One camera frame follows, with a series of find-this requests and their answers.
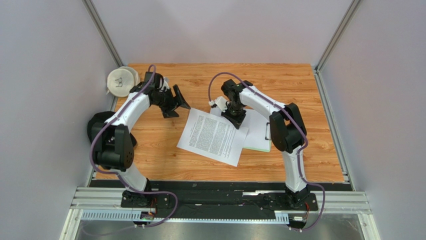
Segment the text-filled paper sheet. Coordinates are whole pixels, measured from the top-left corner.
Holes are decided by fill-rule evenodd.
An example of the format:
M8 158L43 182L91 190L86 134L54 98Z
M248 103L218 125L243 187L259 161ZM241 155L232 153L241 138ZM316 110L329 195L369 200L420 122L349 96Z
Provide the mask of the text-filled paper sheet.
M248 134L228 120L195 108L189 111L177 147L237 167Z

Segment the green clipboard folder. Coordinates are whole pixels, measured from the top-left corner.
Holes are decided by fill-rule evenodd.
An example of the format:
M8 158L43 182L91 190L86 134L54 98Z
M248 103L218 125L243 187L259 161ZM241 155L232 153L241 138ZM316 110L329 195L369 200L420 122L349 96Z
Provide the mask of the green clipboard folder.
M250 124L247 126L248 132L244 141L243 148L253 151L266 152L271 151L270 124Z

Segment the white paper sheet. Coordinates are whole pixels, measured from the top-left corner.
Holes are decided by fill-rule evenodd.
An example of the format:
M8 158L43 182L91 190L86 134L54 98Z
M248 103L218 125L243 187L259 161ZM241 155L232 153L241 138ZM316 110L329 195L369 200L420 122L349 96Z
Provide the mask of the white paper sheet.
M204 117L201 133L212 137L209 150L219 153L233 153L232 147L244 148L260 152L271 150L269 140L269 123L267 119L253 109L246 111L245 118L239 129L229 120L221 116L219 108L213 108Z

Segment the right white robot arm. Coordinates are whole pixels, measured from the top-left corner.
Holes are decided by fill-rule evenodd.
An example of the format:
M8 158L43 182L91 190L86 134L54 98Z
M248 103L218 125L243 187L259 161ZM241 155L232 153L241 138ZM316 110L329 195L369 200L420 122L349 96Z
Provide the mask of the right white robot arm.
M228 100L219 109L221 116L239 129L246 117L246 107L265 117L269 122L270 140L282 153L286 188L295 194L306 192L308 181L305 177L303 150L308 144L305 127L299 107L295 103L284 104L264 95L251 82L240 83L229 79L221 90Z

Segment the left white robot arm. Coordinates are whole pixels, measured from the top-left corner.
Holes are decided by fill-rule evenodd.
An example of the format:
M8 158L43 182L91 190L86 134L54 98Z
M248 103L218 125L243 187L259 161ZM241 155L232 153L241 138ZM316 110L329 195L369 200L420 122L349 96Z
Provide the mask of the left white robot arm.
M155 71L147 71L144 80L129 90L124 104L109 118L94 122L90 133L90 162L100 173L116 175L134 193L149 192L150 181L134 164L136 139L131 131L141 115L151 106L162 116L177 118L176 109L190 109L178 85Z

